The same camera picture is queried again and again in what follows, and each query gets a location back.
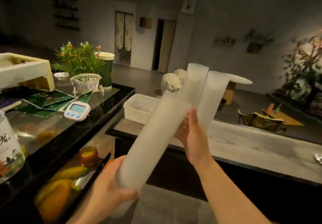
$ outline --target hand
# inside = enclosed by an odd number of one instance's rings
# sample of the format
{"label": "hand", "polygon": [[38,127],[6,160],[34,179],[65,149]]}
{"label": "hand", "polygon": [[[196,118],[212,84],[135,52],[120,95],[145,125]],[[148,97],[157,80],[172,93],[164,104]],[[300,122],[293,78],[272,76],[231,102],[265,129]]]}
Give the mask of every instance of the hand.
{"label": "hand", "polygon": [[212,162],[208,138],[198,120],[196,109],[190,110],[188,117],[184,118],[175,138],[182,142],[187,158],[197,172]]}
{"label": "hand", "polygon": [[67,224],[99,223],[123,202],[136,200],[139,192],[120,189],[115,182],[115,173],[126,156],[121,156],[108,165],[98,176],[80,209]]}

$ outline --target white plastic tube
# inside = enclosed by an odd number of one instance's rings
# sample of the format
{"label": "white plastic tube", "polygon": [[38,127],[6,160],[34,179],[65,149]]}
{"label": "white plastic tube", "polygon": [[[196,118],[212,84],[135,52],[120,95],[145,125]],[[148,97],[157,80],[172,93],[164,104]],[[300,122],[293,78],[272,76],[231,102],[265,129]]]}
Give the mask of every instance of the white plastic tube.
{"label": "white plastic tube", "polygon": [[[140,191],[168,146],[191,105],[166,91],[115,175],[123,189]],[[111,217],[123,216],[132,202],[122,204]]]}
{"label": "white plastic tube", "polygon": [[213,120],[220,101],[229,83],[229,76],[217,71],[209,71],[200,95],[197,116],[205,131]]}
{"label": "white plastic tube", "polygon": [[181,91],[181,97],[184,101],[190,103],[193,108],[197,107],[208,71],[209,68],[201,64],[188,64],[187,74],[185,76]]}

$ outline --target white tray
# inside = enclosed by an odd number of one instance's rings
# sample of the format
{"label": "white tray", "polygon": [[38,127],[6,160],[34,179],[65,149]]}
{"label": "white tray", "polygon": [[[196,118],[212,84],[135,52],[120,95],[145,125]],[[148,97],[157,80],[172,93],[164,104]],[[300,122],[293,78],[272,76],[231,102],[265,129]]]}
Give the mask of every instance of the white tray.
{"label": "white tray", "polygon": [[125,118],[145,124],[160,99],[135,94],[123,105]]}

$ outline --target curtain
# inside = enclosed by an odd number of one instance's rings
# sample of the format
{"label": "curtain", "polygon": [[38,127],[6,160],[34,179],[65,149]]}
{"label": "curtain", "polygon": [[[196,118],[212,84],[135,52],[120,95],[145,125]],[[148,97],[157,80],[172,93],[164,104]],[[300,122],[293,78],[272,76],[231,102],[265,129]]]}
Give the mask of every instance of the curtain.
{"label": "curtain", "polygon": [[132,48],[132,21],[133,21],[133,14],[125,14],[124,47],[126,51],[131,51],[131,48]]}
{"label": "curtain", "polygon": [[116,47],[121,50],[124,47],[124,13],[116,12]]}
{"label": "curtain", "polygon": [[166,73],[168,71],[172,42],[175,35],[175,24],[175,21],[164,21],[158,69],[158,71],[162,73]]}

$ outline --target stuffed sheep toy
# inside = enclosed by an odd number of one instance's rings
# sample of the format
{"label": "stuffed sheep toy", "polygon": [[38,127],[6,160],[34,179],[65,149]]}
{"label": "stuffed sheep toy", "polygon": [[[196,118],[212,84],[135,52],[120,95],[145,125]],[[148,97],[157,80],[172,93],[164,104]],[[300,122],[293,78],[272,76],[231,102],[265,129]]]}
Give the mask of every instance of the stuffed sheep toy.
{"label": "stuffed sheep toy", "polygon": [[184,79],[185,79],[185,75],[187,73],[187,71],[183,70],[183,69],[177,69],[174,71],[174,73],[179,77],[180,79],[180,84],[181,86],[183,85]]}
{"label": "stuffed sheep toy", "polygon": [[162,76],[161,79],[161,91],[162,94],[169,90],[170,92],[176,92],[181,89],[180,79],[174,73],[167,73]]}

